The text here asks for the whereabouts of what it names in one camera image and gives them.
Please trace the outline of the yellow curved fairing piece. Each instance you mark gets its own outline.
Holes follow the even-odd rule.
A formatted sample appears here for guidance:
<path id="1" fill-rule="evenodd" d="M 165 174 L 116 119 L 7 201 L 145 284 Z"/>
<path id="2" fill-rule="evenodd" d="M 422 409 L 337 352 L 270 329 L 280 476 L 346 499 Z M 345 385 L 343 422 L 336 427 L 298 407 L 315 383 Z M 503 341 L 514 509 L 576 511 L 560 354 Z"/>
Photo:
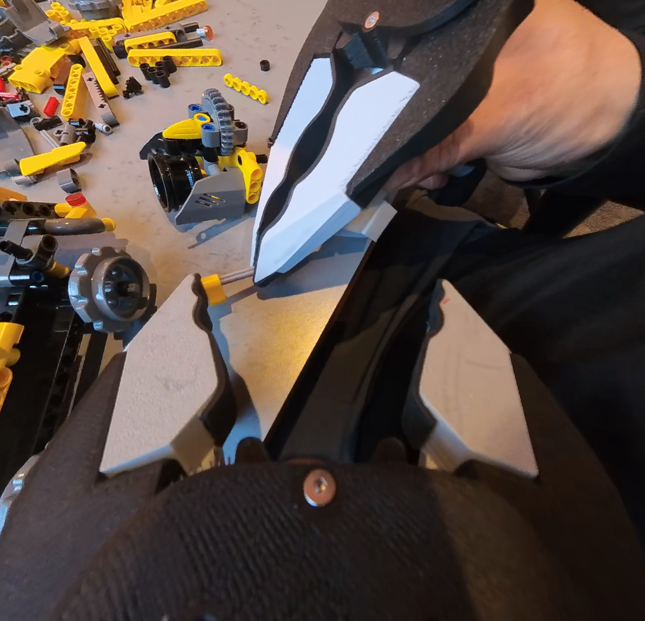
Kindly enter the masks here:
<path id="1" fill-rule="evenodd" d="M 40 175 L 49 168 L 76 163 L 88 145 L 79 141 L 59 146 L 49 152 L 23 158 L 19 161 L 22 176 Z"/>

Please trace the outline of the person's dark clothing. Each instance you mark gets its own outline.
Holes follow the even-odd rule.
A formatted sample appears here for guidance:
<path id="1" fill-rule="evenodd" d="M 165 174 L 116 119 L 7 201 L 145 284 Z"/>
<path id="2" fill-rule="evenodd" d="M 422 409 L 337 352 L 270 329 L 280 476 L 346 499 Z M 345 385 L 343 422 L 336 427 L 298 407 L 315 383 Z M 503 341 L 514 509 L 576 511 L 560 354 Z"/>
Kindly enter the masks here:
<path id="1" fill-rule="evenodd" d="M 580 237 L 496 228 L 413 193 L 350 283 L 269 433 L 280 455 L 318 372 L 343 361 L 367 457 L 396 427 L 431 295 L 451 282 L 536 372 L 617 489 L 644 552 L 644 216 Z"/>

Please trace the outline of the pile of black red pieces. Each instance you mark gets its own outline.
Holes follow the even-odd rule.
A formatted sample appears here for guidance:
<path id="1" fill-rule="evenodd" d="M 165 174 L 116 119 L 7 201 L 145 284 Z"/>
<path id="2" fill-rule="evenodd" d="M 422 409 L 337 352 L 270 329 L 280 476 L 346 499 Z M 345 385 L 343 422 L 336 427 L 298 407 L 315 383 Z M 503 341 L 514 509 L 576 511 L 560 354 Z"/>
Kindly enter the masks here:
<path id="1" fill-rule="evenodd" d="M 65 53 L 58 47 L 40 46 L 33 49 L 16 65 L 8 79 L 1 78 L 1 115 L 3 120 L 12 119 L 23 125 L 32 119 L 53 117 L 58 110 L 59 101 L 50 97 L 39 111 L 28 93 L 45 93 L 53 86 L 53 80 L 59 73 L 59 62 Z"/>

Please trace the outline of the yellow holed beam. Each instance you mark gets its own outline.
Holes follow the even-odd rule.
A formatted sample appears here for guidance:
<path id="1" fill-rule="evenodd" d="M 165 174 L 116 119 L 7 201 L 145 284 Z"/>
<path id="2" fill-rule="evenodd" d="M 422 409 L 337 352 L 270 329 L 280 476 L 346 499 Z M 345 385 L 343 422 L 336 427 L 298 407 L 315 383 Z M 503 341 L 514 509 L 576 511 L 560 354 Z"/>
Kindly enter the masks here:
<path id="1" fill-rule="evenodd" d="M 258 88 L 256 85 L 252 85 L 231 73 L 225 74 L 223 81 L 228 88 L 241 93 L 254 101 L 258 101 L 261 104 L 268 104 L 269 96 L 264 89 Z"/>

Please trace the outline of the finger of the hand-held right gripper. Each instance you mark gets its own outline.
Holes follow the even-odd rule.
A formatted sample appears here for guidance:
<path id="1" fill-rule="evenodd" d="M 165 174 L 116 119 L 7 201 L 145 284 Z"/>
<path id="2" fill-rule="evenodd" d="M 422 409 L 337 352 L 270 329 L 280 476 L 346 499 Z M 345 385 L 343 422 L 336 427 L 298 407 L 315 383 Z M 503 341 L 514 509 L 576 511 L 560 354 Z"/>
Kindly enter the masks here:
<path id="1" fill-rule="evenodd" d="M 304 224 L 311 210 L 304 208 L 302 192 L 294 190 L 326 140 L 329 121 L 323 119 L 319 128 L 317 117 L 334 87 L 334 69 L 331 55 L 311 61 L 273 138 L 253 232 L 255 280 L 288 270 L 308 239 Z"/>
<path id="2" fill-rule="evenodd" d="M 318 163 L 262 236 L 256 283 L 290 270 L 360 214 L 347 196 L 348 183 L 418 88 L 414 79 L 391 71 L 350 93 Z"/>

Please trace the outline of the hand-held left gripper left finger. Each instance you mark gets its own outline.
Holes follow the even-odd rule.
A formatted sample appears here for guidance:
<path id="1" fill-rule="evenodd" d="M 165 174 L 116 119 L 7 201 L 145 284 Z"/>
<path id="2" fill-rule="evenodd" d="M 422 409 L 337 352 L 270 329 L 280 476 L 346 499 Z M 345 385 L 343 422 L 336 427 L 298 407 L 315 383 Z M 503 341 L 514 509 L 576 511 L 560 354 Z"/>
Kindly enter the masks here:
<path id="1" fill-rule="evenodd" d="M 201 277 L 188 275 L 127 345 L 100 472 L 173 459 L 187 474 L 224 465 L 237 418 Z"/>

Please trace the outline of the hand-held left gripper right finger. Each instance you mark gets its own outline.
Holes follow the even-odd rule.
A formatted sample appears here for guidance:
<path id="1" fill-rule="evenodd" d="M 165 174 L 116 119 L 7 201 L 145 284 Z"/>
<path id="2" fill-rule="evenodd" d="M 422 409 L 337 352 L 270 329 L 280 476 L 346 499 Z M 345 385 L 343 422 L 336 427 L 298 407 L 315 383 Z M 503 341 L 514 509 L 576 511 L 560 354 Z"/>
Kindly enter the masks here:
<path id="1" fill-rule="evenodd" d="M 404 436 L 425 469 L 452 473 L 476 460 L 539 475 L 510 351 L 447 280 L 431 295 Z"/>

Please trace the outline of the yellow brick wheel subassembly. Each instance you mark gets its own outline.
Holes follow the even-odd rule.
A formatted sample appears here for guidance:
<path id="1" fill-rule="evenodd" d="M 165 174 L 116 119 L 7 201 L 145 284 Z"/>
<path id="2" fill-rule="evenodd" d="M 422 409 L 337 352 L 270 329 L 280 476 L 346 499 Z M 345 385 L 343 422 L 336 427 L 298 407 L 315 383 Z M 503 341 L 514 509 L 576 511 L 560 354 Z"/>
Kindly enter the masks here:
<path id="1" fill-rule="evenodd" d="M 156 198 L 176 226 L 242 217 L 261 194 L 263 170 L 246 149 L 248 126 L 215 88 L 189 105 L 188 118 L 140 150 Z"/>

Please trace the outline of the yellow brick vehicle model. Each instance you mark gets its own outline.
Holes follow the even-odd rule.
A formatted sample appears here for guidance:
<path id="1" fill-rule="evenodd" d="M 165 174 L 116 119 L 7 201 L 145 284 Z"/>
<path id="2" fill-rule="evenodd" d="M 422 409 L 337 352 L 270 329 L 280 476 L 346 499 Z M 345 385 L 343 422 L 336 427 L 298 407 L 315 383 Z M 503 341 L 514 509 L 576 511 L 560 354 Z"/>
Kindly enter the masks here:
<path id="1" fill-rule="evenodd" d="M 37 203 L 1 189 L 1 527 L 27 473 L 97 377 L 108 335 L 128 343 L 156 287 L 82 193 Z"/>

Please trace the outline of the spread of yellow beams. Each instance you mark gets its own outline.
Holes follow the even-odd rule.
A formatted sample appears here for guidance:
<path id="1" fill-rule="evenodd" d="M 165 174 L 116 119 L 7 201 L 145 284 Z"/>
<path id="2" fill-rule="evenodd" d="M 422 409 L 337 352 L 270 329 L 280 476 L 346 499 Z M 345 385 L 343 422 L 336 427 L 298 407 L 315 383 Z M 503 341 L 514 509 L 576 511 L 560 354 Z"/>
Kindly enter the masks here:
<path id="1" fill-rule="evenodd" d="M 207 8 L 206 0 L 1 0 L 1 78 L 36 47 L 61 48 L 45 91 L 59 101 L 53 117 L 79 119 L 87 95 L 102 121 L 117 126 L 110 101 L 123 97 L 127 80 L 117 61 L 139 69 L 170 55 L 177 69 L 222 65 L 220 51 L 196 36 L 204 25 L 191 22 Z"/>

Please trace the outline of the person's right hand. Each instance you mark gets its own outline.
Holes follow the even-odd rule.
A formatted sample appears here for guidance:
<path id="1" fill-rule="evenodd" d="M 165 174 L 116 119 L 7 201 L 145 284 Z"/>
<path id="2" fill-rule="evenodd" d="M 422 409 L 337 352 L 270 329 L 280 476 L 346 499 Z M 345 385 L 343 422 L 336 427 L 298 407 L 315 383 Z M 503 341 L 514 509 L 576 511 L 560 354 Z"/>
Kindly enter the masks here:
<path id="1" fill-rule="evenodd" d="M 439 188 L 452 168 L 479 158 L 510 181 L 545 177 L 612 142 L 641 83 L 641 57 L 627 34 L 574 0 L 535 0 L 497 56 L 484 100 L 386 187 Z"/>

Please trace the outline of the black connector cluster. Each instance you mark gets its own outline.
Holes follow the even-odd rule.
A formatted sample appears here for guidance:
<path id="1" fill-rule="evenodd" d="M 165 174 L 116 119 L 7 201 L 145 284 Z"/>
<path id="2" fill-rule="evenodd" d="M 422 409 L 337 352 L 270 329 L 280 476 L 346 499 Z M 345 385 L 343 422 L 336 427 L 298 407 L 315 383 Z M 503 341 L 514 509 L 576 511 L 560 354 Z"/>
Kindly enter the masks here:
<path id="1" fill-rule="evenodd" d="M 171 86 L 170 75 L 177 71 L 177 65 L 172 56 L 165 55 L 154 64 L 141 63 L 139 69 L 146 81 L 167 89 Z M 131 76 L 126 80 L 123 98 L 130 99 L 143 93 L 142 85 L 135 77 Z"/>

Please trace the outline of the small yellow connector piece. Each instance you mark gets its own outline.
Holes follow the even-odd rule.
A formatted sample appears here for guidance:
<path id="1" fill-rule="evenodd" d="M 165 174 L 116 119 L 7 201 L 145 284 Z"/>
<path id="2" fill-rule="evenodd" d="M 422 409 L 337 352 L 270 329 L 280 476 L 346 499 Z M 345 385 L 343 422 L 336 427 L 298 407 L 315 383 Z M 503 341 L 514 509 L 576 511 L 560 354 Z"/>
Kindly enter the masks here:
<path id="1" fill-rule="evenodd" d="M 201 285 L 205 291 L 210 306 L 220 305 L 227 300 L 224 284 L 216 273 L 201 278 Z"/>

